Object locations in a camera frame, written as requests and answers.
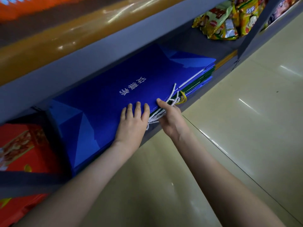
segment forearm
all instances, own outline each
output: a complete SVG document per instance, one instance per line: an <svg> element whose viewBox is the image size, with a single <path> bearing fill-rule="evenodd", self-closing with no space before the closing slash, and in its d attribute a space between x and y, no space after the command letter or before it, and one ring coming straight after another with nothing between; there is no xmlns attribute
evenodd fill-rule
<svg viewBox="0 0 303 227"><path fill-rule="evenodd" d="M191 132L173 140L223 226L284 226Z"/></svg>
<svg viewBox="0 0 303 227"><path fill-rule="evenodd" d="M100 192L131 156L123 147L110 147L79 175L26 215L17 226L75 227Z"/></svg>

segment tiled floor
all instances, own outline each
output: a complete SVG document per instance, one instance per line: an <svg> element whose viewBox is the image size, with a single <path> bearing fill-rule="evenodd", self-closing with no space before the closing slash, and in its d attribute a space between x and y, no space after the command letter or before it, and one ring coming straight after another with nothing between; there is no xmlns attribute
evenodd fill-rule
<svg viewBox="0 0 303 227"><path fill-rule="evenodd" d="M183 113L206 149L291 227L303 226L302 18ZM82 223L100 225L220 223L160 131L118 171Z"/></svg>

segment left hand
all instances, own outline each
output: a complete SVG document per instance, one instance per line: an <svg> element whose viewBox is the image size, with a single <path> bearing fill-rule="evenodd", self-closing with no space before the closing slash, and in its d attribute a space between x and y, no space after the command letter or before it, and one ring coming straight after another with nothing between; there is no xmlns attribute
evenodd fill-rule
<svg viewBox="0 0 303 227"><path fill-rule="evenodd" d="M133 154L140 146L144 133L146 131L149 120L150 109L148 104L144 104L144 113L141 116L141 103L136 103L134 115L132 112L132 104L123 108L120 117L119 127L113 146L118 145L122 149Z"/></svg>

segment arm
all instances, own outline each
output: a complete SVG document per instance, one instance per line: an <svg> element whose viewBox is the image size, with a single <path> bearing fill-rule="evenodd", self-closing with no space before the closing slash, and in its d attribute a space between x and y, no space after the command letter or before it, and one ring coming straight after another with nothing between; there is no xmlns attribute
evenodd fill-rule
<svg viewBox="0 0 303 227"><path fill-rule="evenodd" d="M16 226L75 227L80 224L100 192L139 148L149 119L149 106L137 103L122 110L116 139L100 157L33 209Z"/></svg>
<svg viewBox="0 0 303 227"><path fill-rule="evenodd" d="M222 226L283 227L279 218L199 143L181 111L157 99L166 115L159 122L172 139Z"/></svg>

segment white rope handle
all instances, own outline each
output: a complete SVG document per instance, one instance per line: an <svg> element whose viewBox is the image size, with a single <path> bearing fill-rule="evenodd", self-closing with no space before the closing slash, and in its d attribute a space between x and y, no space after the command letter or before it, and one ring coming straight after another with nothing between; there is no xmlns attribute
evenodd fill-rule
<svg viewBox="0 0 303 227"><path fill-rule="evenodd" d="M174 95L174 92L175 92L175 89L176 89L176 85L177 84L174 85L172 93L169 96L168 100L166 101L167 103L169 101L173 101L172 104L171 104L171 106L174 106L176 103L179 103L180 99L181 99L179 97L179 91L177 91L177 97L176 97L176 99L172 99L172 96ZM153 115L149 118L146 130L149 129L149 125L150 124L159 122L158 119L162 118L165 115L165 113L166 113L166 111L163 108L159 108L155 113L153 113Z"/></svg>

